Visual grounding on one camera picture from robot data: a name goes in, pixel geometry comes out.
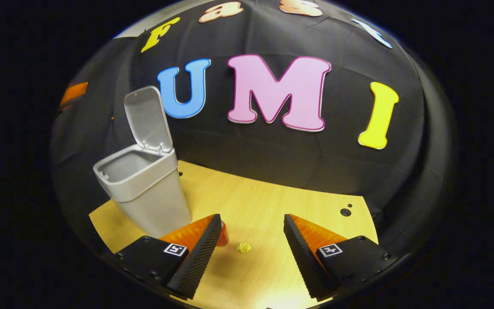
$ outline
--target wooden surface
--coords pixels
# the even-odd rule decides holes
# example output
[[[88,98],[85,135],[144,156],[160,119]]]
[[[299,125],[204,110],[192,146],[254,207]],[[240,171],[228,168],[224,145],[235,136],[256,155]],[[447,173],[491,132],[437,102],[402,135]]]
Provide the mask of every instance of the wooden surface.
[[[292,213],[346,238],[364,235],[378,244],[363,197],[269,184],[179,161],[186,201],[196,221],[220,213],[229,244],[216,247],[191,305],[207,309],[300,309],[315,306],[283,233]],[[341,215],[349,209],[351,215]],[[90,213],[98,234],[113,253],[146,233],[112,200]],[[242,254],[239,242],[251,244]]]

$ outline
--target foam letter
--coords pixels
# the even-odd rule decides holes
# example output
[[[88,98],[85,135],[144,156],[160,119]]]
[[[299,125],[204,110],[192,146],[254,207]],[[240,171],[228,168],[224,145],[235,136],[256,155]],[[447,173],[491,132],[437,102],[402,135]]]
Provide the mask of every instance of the foam letter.
[[[147,49],[150,49],[151,47],[156,45],[159,42],[159,37],[165,35],[165,33],[169,31],[171,25],[178,23],[179,20],[180,17],[177,17],[171,21],[168,21],[167,23],[162,24],[156,29],[153,29],[150,33],[150,37],[148,38],[148,41],[146,42],[146,45],[142,48],[141,53],[145,52]]]
[[[178,68],[168,68],[157,75],[160,83],[161,99],[165,112],[173,118],[190,118],[202,111],[205,105],[205,69],[211,65],[210,59],[198,59],[186,65],[190,72],[192,98],[187,103],[180,103],[176,98],[175,76]]]
[[[357,142],[362,146],[382,149],[388,142],[386,132],[390,125],[394,105],[399,102],[400,97],[392,88],[380,82],[372,82],[371,90],[375,95],[373,114],[371,114],[367,130],[359,135]]]
[[[361,25],[363,27],[363,29],[365,29],[365,31],[367,31],[372,37],[374,37],[376,39],[376,41],[379,41],[382,45],[388,47],[388,48],[392,48],[392,45],[390,45],[390,43],[388,43],[387,41],[384,41],[384,39],[382,38],[382,34],[378,33],[375,29],[369,27],[369,25],[367,25],[366,23],[363,23],[359,20],[355,20],[355,19],[352,19],[354,22],[358,23],[359,25]]]
[[[304,0],[281,0],[280,10],[289,14],[299,14],[306,16],[321,16],[323,13],[318,9],[318,5]]]
[[[252,123],[257,113],[251,109],[251,94],[255,97],[262,117],[272,123],[287,98],[290,109],[282,122],[286,127],[302,131],[321,131],[321,95],[325,73],[331,63],[314,57],[298,57],[276,80],[266,62],[259,55],[239,55],[228,61],[235,70],[234,108],[228,119],[235,123]]]
[[[239,14],[243,11],[243,9],[239,7],[240,5],[240,2],[233,1],[218,4],[218,6],[213,6],[212,8],[205,11],[206,14],[199,18],[199,22],[206,23],[219,17],[228,17]]]

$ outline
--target blue letter u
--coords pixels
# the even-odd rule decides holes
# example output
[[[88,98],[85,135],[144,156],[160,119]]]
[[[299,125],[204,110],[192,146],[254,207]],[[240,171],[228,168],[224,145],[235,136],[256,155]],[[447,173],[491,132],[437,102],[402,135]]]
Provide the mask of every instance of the blue letter u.
[[[211,65],[211,59],[198,59],[186,65],[190,72],[192,98],[186,103],[178,102],[175,92],[175,76],[178,68],[168,68],[157,75],[163,100],[163,108],[173,118],[190,118],[202,111],[205,105],[205,69]]]

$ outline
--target orange object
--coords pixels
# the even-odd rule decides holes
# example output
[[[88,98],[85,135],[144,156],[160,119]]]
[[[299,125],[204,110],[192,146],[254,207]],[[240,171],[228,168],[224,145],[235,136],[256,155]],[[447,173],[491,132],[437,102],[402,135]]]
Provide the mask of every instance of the orange object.
[[[230,241],[230,238],[228,238],[228,231],[226,231],[226,223],[224,221],[221,221],[222,223],[222,230],[220,232],[220,237],[218,238],[218,241],[216,243],[217,246],[226,246],[228,242]]]
[[[188,248],[188,251],[192,252],[194,247],[202,237],[203,232],[207,229],[209,223],[213,219],[214,215],[204,217],[198,221],[194,221],[189,225],[181,227],[167,235],[159,238],[160,240],[170,242],[171,244],[181,245]]]
[[[66,89],[64,96],[62,96],[62,100],[60,101],[60,105],[66,104],[69,100],[73,100],[77,97],[80,97],[87,92],[88,82],[82,82],[81,84],[77,84]]]
[[[325,229],[325,227],[320,227],[319,225],[312,223],[306,219],[297,217],[296,215],[289,214],[294,221],[296,227],[300,231],[300,235],[308,244],[310,251],[316,257],[316,260],[323,266],[321,261],[316,255],[316,250],[318,248],[336,244],[341,241],[347,240],[345,237]]]

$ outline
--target red cup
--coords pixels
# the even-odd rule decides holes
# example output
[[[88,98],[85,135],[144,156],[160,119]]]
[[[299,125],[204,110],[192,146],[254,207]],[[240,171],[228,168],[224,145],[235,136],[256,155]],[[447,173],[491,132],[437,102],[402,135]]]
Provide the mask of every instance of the red cup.
[[[220,221],[220,222],[221,222],[222,230],[220,231],[220,237],[216,242],[216,245],[219,247],[226,246],[226,244],[228,244],[228,241],[230,241],[230,239],[228,238],[228,231],[226,231],[226,223],[224,223],[224,221]]]

